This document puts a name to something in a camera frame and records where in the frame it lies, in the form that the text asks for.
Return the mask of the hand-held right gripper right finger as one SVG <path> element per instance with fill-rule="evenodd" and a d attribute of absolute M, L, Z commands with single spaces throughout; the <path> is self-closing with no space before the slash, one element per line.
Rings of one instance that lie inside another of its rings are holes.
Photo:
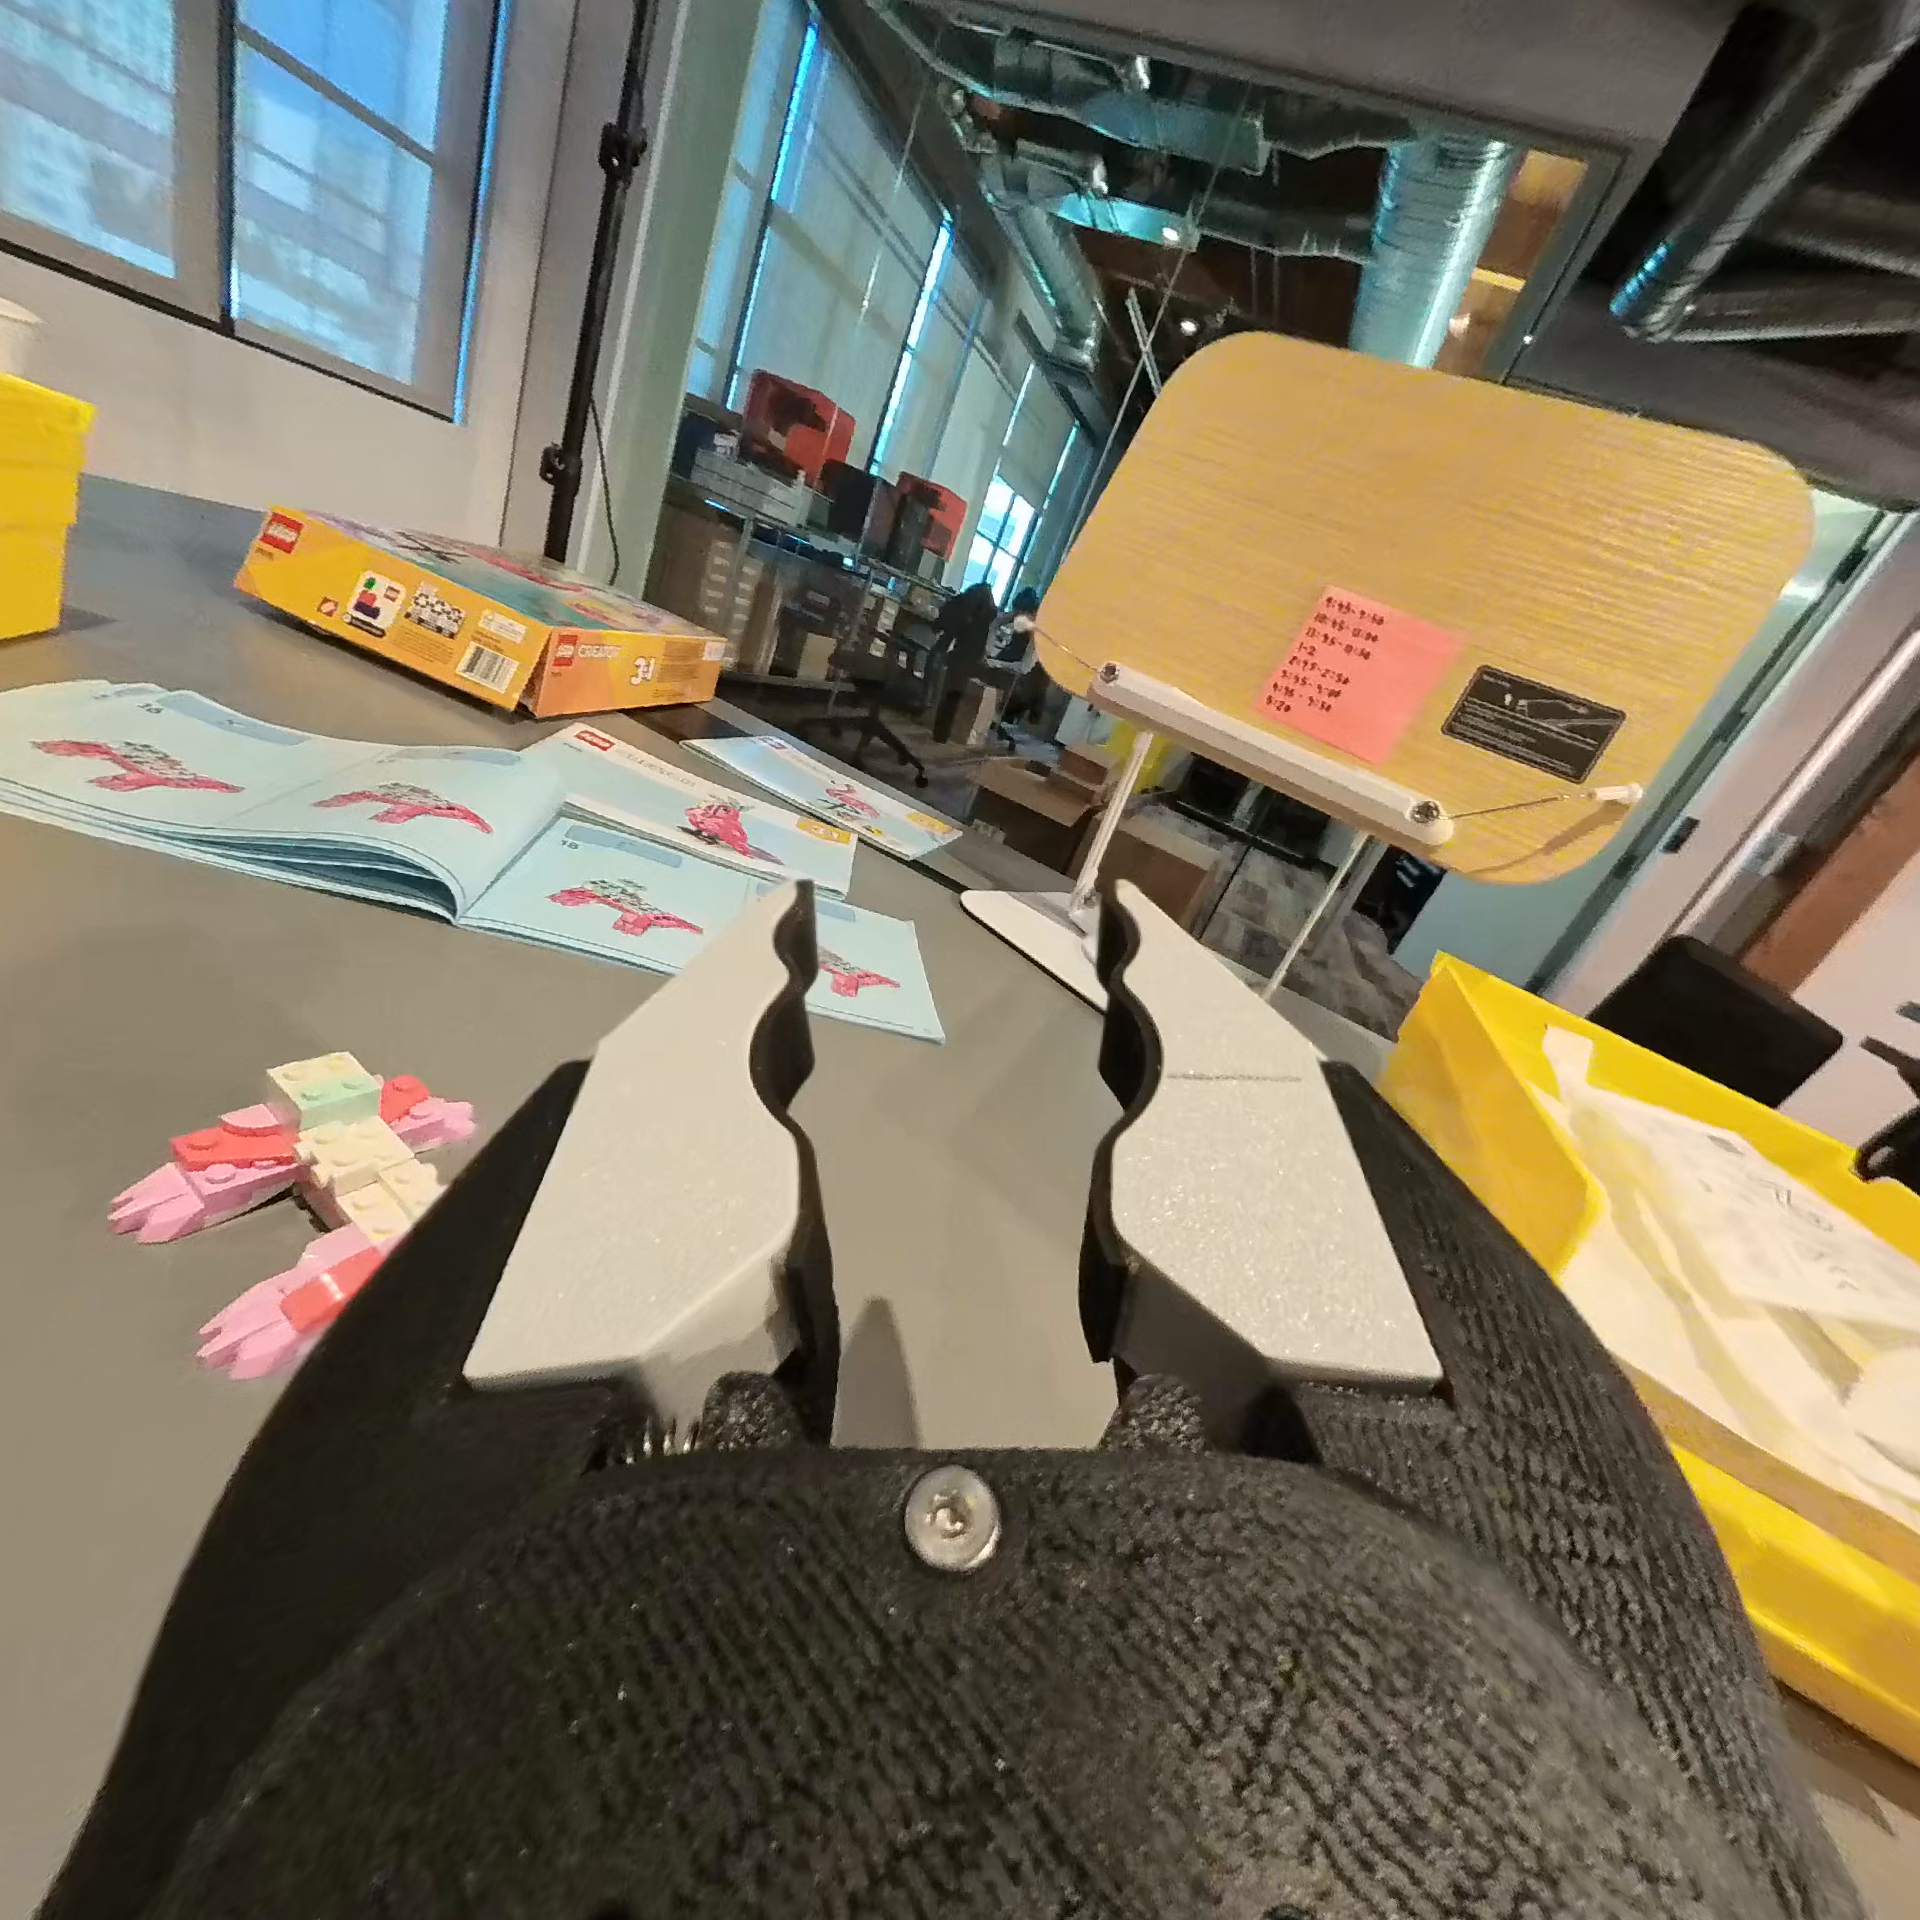
<path fill-rule="evenodd" d="M 1434 1391 L 1443 1362 L 1325 1054 L 1130 879 L 1099 901 L 1096 976 L 1117 1110 L 1080 1252 L 1093 1362 L 1173 1375 L 1210 1420 L 1294 1385 Z"/>

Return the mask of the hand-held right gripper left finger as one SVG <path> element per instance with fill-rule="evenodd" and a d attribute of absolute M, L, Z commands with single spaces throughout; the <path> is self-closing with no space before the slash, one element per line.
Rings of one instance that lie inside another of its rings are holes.
<path fill-rule="evenodd" d="M 819 1168 L 817 897 L 778 885 L 597 1045 L 464 1359 L 468 1386 L 611 1385 L 689 1433 L 774 1378 L 832 1440 L 842 1319 Z"/>

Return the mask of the pink toy brick bird model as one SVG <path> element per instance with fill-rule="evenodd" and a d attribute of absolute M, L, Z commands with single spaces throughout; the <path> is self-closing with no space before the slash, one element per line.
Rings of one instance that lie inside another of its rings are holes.
<path fill-rule="evenodd" d="M 107 1206 L 107 1226 L 168 1244 L 293 1197 L 316 1226 L 299 1258 L 200 1329 L 196 1359 L 232 1381 L 308 1354 L 443 1193 L 433 1152 L 467 1143 L 474 1104 L 334 1049 L 267 1070 L 266 1096 L 173 1136 Z"/>

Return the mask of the yellow brick storage bin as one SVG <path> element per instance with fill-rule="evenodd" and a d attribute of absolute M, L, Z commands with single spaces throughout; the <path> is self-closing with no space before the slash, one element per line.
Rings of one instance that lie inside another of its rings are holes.
<path fill-rule="evenodd" d="M 58 628 L 93 407 L 2 374 L 2 639 Z"/>

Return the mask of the grey desk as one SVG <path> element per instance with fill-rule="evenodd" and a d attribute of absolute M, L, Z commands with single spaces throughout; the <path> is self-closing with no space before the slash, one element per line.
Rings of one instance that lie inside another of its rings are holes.
<path fill-rule="evenodd" d="M 1115 1112 L 1097 1016 L 977 926 L 1049 889 L 963 837 L 856 853 L 912 920 L 944 1045 L 817 1022 L 797 1104 L 824 1176 L 852 1447 L 1080 1449 L 1113 1375 L 1074 1300 Z M 5 817 L 2 1912 L 34 1914 L 96 1793 L 177 1578 L 284 1375 L 196 1365 L 200 1327 L 305 1248 L 274 1202 L 160 1246 L 109 1199 L 270 1065 L 347 1049 L 475 1106 L 477 1143 L 658 976 Z"/>

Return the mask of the yellow bin with plastic bags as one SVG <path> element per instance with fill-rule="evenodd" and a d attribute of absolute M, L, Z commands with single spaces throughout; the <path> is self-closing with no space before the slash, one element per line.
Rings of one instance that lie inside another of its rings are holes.
<path fill-rule="evenodd" d="M 1603 1342 L 1568 1286 L 1598 1250 L 1603 1193 L 1554 1114 L 1545 1038 L 1595 1045 L 1603 1087 L 1739 1133 L 1916 1261 L 1916 1193 L 1856 1176 L 1853 1152 L 1496 976 L 1440 959 L 1408 1012 L 1381 1093 L 1566 1292 L 1621 1362 L 1707 1513 L 1763 1653 L 1788 1686 L 1906 1759 L 1918 1750 L 1918 1532 L 1856 1502 L 1728 1471 Z"/>

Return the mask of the thin closed instruction booklet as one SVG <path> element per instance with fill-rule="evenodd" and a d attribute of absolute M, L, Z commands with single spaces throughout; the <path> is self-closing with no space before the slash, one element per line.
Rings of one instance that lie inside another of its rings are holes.
<path fill-rule="evenodd" d="M 780 736 L 707 736 L 685 745 L 814 823 L 901 858 L 925 858 L 965 834 L 944 815 Z"/>

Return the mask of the pile of clear plastic bags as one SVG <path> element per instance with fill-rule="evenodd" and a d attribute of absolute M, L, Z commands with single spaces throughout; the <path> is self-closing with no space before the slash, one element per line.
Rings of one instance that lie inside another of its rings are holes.
<path fill-rule="evenodd" d="M 1916 1261 L 1739 1133 L 1603 1087 L 1592 1039 L 1544 1054 L 1603 1193 L 1566 1272 L 1603 1342 L 1728 1471 L 1916 1532 Z"/>

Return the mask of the open instruction booklet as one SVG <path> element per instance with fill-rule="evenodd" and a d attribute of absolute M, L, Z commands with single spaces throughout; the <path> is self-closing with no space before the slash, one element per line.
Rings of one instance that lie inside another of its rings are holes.
<path fill-rule="evenodd" d="M 580 817 L 522 752 L 316 736 L 138 684 L 2 698 L 5 813 L 556 953 L 673 976 L 792 881 Z M 944 1042 L 920 932 L 817 886 L 814 897 L 806 1005 Z"/>

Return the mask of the orange toy set box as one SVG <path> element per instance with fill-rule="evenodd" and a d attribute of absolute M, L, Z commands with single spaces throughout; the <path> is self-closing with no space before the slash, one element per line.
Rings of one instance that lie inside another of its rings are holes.
<path fill-rule="evenodd" d="M 533 718 L 709 701 L 730 639 L 574 566 L 270 508 L 235 589 L 464 696 Z"/>

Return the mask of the metal storage shelf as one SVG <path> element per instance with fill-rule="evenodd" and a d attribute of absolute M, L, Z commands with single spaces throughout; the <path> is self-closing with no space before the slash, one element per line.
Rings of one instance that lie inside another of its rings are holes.
<path fill-rule="evenodd" d="M 722 674 L 824 680 L 835 649 L 891 663 L 894 637 L 1019 658 L 1045 521 L 1085 429 L 1029 365 L 937 370 L 907 354 L 880 417 L 804 378 L 750 368 L 733 407 L 689 398 L 648 588 L 721 631 Z"/>

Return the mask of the wooden book stand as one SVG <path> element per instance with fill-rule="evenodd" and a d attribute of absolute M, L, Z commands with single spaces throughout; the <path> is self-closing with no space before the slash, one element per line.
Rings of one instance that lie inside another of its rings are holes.
<path fill-rule="evenodd" d="M 1246 332 L 1162 388 L 1038 610 L 1048 679 L 1137 729 L 1062 893 L 974 922 L 1102 1010 L 1097 874 L 1169 745 L 1497 886 L 1606 850 L 1809 558 L 1768 447 Z M 1458 632 L 1393 758 L 1257 718 L 1338 585 Z"/>

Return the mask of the black light stand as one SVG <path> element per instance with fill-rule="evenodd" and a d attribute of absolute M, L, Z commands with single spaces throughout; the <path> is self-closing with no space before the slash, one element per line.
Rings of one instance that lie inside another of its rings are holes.
<path fill-rule="evenodd" d="M 620 44 L 617 93 L 601 116 L 593 149 L 600 174 L 600 200 L 593 221 L 593 249 L 582 278 L 582 311 L 574 351 L 566 365 L 566 396 L 561 436 L 540 458 L 550 501 L 544 522 L 544 554 L 564 561 L 574 516 L 586 481 L 587 428 L 595 414 L 595 378 L 609 329 L 609 306 L 616 290 L 617 249 L 627 217 L 633 175 L 649 145 L 645 126 L 645 79 L 653 37 L 653 2 L 627 5 L 629 28 Z"/>

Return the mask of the large glass window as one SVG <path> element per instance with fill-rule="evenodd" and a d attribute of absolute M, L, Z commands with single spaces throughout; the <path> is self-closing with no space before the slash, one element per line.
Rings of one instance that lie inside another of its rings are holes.
<path fill-rule="evenodd" d="M 496 2 L 5 2 L 5 253 L 453 420 Z"/>

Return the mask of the silver ventilation duct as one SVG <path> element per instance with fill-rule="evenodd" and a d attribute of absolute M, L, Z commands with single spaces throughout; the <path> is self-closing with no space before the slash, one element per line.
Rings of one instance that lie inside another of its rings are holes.
<path fill-rule="evenodd" d="M 1436 364 L 1523 159 L 1514 142 L 1457 133 L 1413 134 L 1385 151 L 1354 351 Z"/>

